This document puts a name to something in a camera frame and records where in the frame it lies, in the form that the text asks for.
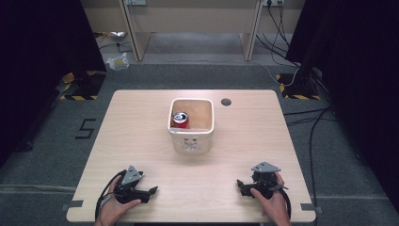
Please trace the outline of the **black curtain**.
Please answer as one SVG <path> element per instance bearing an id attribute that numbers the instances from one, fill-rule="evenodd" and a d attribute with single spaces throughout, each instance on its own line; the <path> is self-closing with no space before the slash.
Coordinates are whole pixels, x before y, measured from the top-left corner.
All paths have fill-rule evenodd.
<path id="1" fill-rule="evenodd" d="M 81 0 L 0 0 L 0 168 L 62 76 L 104 69 Z"/>
<path id="2" fill-rule="evenodd" d="M 317 68 L 399 213 L 399 0 L 305 0 L 286 56 Z"/>

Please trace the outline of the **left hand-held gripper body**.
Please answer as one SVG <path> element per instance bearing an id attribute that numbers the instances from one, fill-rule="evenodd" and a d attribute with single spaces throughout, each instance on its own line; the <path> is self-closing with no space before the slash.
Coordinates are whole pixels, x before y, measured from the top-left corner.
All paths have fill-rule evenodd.
<path id="1" fill-rule="evenodd" d="M 128 203 L 140 200 L 142 196 L 150 196 L 148 191 L 136 190 L 143 172 L 137 171 L 134 166 L 125 170 L 114 188 L 115 198 L 119 203 Z"/>

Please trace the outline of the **red drink can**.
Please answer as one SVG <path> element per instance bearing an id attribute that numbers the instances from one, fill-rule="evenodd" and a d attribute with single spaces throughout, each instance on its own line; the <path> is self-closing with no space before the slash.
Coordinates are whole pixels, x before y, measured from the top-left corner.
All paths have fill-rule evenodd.
<path id="1" fill-rule="evenodd" d="M 175 112 L 172 115 L 171 119 L 172 119 L 172 126 L 174 128 L 181 128 L 181 129 L 189 128 L 189 117 L 187 113 L 183 111 Z"/>

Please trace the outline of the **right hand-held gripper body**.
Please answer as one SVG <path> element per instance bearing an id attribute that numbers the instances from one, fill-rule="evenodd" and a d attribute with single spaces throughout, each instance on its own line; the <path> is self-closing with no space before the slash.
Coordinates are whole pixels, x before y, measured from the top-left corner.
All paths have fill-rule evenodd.
<path id="1" fill-rule="evenodd" d="M 267 162 L 261 162 L 251 170 L 253 171 L 251 178 L 256 184 L 256 189 L 265 198 L 270 199 L 277 189 L 278 180 L 276 173 L 280 171 L 280 168 Z"/>

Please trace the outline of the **grey tape strip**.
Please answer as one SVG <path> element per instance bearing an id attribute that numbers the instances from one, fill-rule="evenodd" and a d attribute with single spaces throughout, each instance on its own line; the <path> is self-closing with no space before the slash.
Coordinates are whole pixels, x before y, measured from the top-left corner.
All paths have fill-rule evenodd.
<path id="1" fill-rule="evenodd" d="M 313 203 L 301 203 L 302 211 L 314 211 L 316 214 L 323 214 L 323 208 L 321 206 L 316 206 Z"/>
<path id="2" fill-rule="evenodd" d="M 70 201 L 69 203 L 64 203 L 60 210 L 63 212 L 67 212 L 70 208 L 81 207 L 83 205 L 83 200 L 80 201 Z"/>

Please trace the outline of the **white square bin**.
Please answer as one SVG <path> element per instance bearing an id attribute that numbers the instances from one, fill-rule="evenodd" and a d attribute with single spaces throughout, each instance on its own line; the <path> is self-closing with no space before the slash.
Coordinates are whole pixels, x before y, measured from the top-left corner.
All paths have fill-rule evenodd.
<path id="1" fill-rule="evenodd" d="M 189 128 L 172 126 L 172 115 L 183 111 L 188 114 Z M 168 116 L 168 132 L 177 153 L 202 155 L 211 149 L 215 130 L 214 104 L 209 99 L 176 98 L 171 102 Z"/>

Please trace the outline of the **clear plastic bag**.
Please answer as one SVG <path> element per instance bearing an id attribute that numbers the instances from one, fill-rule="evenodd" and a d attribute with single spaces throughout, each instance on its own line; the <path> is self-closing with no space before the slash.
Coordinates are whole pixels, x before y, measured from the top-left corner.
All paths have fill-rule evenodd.
<path id="1" fill-rule="evenodd" d="M 113 71 L 124 70 L 130 66 L 126 53 L 122 53 L 117 57 L 109 58 L 105 63 Z"/>

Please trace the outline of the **stand base with hazard tape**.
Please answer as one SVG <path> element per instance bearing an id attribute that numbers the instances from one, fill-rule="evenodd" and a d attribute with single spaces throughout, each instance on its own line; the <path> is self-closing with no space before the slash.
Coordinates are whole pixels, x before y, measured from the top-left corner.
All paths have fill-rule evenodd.
<path id="1" fill-rule="evenodd" d="M 279 90 L 285 99 L 319 100 L 315 85 L 310 81 L 296 81 L 294 73 L 280 73 L 276 76 Z"/>
<path id="2" fill-rule="evenodd" d="M 73 73 L 68 73 L 62 77 L 65 87 L 60 99 L 72 101 L 96 100 L 104 79 L 105 73 L 101 72 L 87 71 L 84 78 L 76 78 Z"/>

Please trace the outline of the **person's right hand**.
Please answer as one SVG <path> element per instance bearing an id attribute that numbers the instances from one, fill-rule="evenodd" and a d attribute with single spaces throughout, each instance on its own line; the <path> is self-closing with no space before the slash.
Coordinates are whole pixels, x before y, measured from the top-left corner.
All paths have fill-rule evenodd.
<path id="1" fill-rule="evenodd" d="M 269 200 L 255 188 L 252 188 L 250 192 L 263 207 L 264 217 L 269 217 L 277 226 L 291 225 L 286 202 L 279 191 L 274 192 Z"/>

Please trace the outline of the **person's left hand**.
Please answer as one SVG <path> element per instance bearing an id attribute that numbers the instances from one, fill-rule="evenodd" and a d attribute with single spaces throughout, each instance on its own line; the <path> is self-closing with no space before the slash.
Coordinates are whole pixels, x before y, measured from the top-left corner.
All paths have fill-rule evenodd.
<path id="1" fill-rule="evenodd" d="M 109 186 L 105 197 L 106 202 L 102 205 L 94 226 L 114 226 L 128 210 L 141 204 L 141 200 L 133 200 L 127 203 L 119 203 L 116 200 L 114 189 L 119 179 L 118 176 Z"/>

